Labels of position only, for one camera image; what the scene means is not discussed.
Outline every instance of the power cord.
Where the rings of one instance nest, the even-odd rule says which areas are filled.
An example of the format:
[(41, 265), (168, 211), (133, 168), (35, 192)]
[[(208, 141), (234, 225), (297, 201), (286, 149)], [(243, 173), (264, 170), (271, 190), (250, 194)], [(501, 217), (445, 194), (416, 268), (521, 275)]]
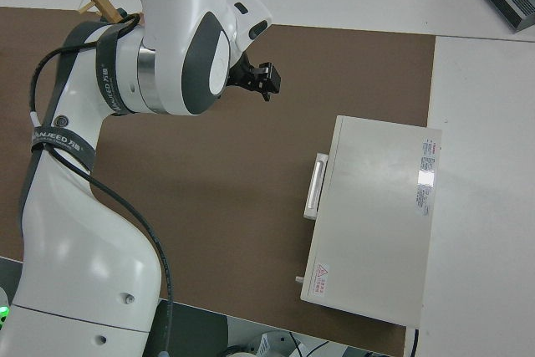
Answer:
[[(130, 33), (135, 26), (140, 21), (140, 15), (139, 14), (130, 14), (123, 18), (118, 23), (127, 23), (131, 21), (130, 24), (128, 24), (126, 27), (122, 28), (119, 31), (119, 38), (124, 37), (126, 34)], [(91, 49), (96, 47), (96, 42), (88, 42), (88, 43), (82, 43), (79, 45), (74, 46), (64, 46), (62, 48), (57, 48), (47, 54), (38, 64), (37, 68), (33, 72), (32, 81), (30, 83), (30, 93), (29, 93), (29, 108), (30, 108), (30, 118), (32, 120), (32, 123), (35, 127), (39, 127), (41, 123), (39, 122), (37, 111), (35, 108), (35, 94), (36, 94), (36, 88), (37, 88), (37, 82), (39, 75), (41, 74), (41, 71), (43, 70), (46, 63), (52, 59), (54, 56), (58, 54), (77, 54), (78, 52), (86, 49)], [(171, 270), (169, 268), (169, 263), (167, 260), (167, 256), (163, 250), (163, 247), (161, 246), (160, 239), (156, 236), (154, 229), (152, 226), (145, 220), (145, 218), (138, 212), (136, 209), (127, 202), (123, 197), (121, 197), (119, 194), (117, 194), (115, 191), (111, 190), (109, 187), (107, 187), (102, 182), (98, 181), (94, 177), (87, 174), (85, 171), (82, 171), (77, 166), (73, 165), (69, 161), (67, 161), (65, 158), (63, 158), (55, 149), (53, 146), (45, 144), (43, 148), (59, 163), (61, 163), (63, 166), (67, 167), (69, 170), (71, 170), (76, 175), (84, 178), (89, 183), (93, 184), (95, 187), (99, 188), (102, 192), (116, 200), (120, 205), (122, 205), (128, 212), (130, 212), (135, 219), (137, 219), (141, 226), (147, 231), (150, 239), (155, 245), (156, 251), (158, 252), (158, 256), (160, 257), (161, 264), (163, 266), (164, 270), (164, 276), (166, 277), (166, 287), (167, 287), (167, 325), (166, 325), (166, 342), (165, 342), (165, 348), (164, 351), (160, 352), (160, 357), (168, 357), (169, 356), (169, 343), (171, 341), (171, 326), (173, 321), (173, 284), (171, 279)]]
[(416, 356), (416, 349), (418, 348), (418, 335), (420, 334), (420, 331), (418, 329), (415, 329), (415, 339), (412, 342), (412, 351), (410, 352), (410, 357)]
[[(292, 332), (288, 332), (290, 334), (290, 337), (292, 338), (293, 340), (293, 344), (295, 344), (295, 348), (298, 350), (298, 353), (299, 353), (299, 357), (303, 357), (303, 353), (301, 353), (301, 349), (299, 348), (299, 344), (298, 344), (298, 341), (295, 339), (295, 336), (293, 336), (293, 333)], [(324, 347), (329, 341), (326, 341), (326, 342), (323, 342), (322, 344), (314, 347), (306, 356), (304, 357), (309, 357), (314, 351), (316, 351), (317, 349), (320, 349), (322, 347)]]

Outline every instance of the warning triangle symbol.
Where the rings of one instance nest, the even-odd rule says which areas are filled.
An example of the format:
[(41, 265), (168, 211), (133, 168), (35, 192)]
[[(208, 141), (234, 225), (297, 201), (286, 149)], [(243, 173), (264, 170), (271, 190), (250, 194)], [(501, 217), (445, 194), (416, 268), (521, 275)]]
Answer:
[(329, 273), (327, 269), (322, 267), (321, 264), (318, 264), (318, 277), (326, 275), (327, 273)]

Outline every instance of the green indicator light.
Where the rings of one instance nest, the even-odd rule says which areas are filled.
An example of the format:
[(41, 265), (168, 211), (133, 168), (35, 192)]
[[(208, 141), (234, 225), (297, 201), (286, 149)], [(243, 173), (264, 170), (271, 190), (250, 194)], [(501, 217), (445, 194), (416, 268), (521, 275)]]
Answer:
[(0, 307), (0, 329), (3, 326), (3, 323), (6, 322), (6, 318), (8, 317), (8, 314), (9, 314), (9, 307), (6, 307), (5, 305)]

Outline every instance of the screw hole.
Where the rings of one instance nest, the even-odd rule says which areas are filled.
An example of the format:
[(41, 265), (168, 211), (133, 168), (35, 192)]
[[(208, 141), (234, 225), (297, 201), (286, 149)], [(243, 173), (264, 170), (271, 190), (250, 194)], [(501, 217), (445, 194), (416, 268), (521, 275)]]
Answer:
[(106, 344), (107, 341), (108, 340), (104, 336), (102, 336), (101, 334), (94, 337), (94, 342), (95, 342), (95, 344), (97, 346), (101, 346), (103, 344)]
[(119, 300), (124, 304), (132, 304), (135, 301), (135, 297), (129, 293), (121, 293), (119, 294)]

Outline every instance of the silver metal ring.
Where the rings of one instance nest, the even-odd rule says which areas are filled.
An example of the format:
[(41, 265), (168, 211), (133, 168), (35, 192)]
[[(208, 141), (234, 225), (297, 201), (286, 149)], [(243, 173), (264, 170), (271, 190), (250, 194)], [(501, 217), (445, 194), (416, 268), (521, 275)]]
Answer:
[(147, 108), (155, 113), (168, 115), (169, 112), (161, 104), (160, 96), (156, 90), (155, 81), (156, 51), (147, 49), (143, 44), (137, 56), (137, 81), (140, 85), (141, 97)]

